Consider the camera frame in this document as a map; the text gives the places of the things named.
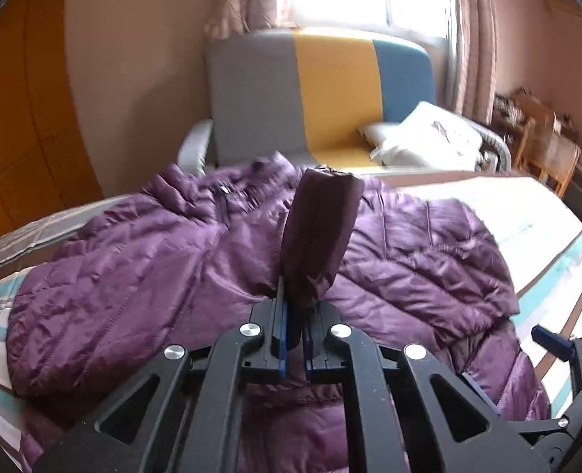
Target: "jacket zipper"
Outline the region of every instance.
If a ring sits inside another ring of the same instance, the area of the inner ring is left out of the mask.
[[[230,216],[227,211],[227,194],[232,190],[225,184],[219,183],[212,190],[214,194],[214,203],[216,205],[216,214],[219,221],[227,227],[230,227]]]

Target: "chair back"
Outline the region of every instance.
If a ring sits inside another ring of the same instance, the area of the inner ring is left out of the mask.
[[[208,48],[220,165],[280,151],[296,162],[370,166],[356,129],[435,102],[431,61],[408,41],[338,29],[263,31]]]
[[[536,171],[541,183],[555,180],[555,192],[562,199],[579,158],[577,144],[529,119],[517,153],[518,168]]]

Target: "wooden chair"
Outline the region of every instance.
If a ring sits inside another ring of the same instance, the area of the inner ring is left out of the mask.
[[[543,184],[553,179],[556,182],[554,191],[562,199],[579,157],[577,144],[529,119],[515,158],[515,168],[538,175]]]

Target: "silver bolt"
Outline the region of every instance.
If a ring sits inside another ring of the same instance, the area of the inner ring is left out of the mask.
[[[424,359],[426,356],[426,349],[417,343],[412,343],[405,347],[405,355],[409,359],[414,359],[416,361]]]
[[[247,322],[240,326],[240,333],[243,336],[258,336],[260,334],[260,325]]]
[[[352,334],[352,329],[346,324],[334,324],[331,327],[331,334],[337,338],[347,338]]]
[[[181,345],[169,345],[164,349],[164,356],[167,359],[181,359],[186,355],[186,349]]]

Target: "gray armrest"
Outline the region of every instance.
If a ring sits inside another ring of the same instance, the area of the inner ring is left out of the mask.
[[[192,127],[177,154],[177,166],[185,173],[204,175],[206,154],[212,136],[212,119],[202,119]]]
[[[509,171],[512,168],[512,156],[510,155],[509,149],[507,145],[505,145],[503,138],[475,121],[471,121],[465,117],[462,117],[462,119],[468,122],[470,127],[481,135],[484,143],[497,153],[497,156],[499,157],[499,172]]]

